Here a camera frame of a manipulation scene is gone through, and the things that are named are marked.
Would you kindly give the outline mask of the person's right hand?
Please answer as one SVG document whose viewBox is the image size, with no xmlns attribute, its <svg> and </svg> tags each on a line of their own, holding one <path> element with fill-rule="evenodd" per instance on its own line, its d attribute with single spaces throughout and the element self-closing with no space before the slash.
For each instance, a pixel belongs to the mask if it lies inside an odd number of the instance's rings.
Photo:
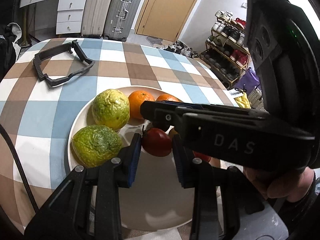
<svg viewBox="0 0 320 240">
<path fill-rule="evenodd" d="M 243 174 L 267 198 L 286 198 L 288 202 L 301 200 L 309 191 L 315 172 L 307 167 L 301 174 L 278 174 L 243 167 Z"/>
</svg>

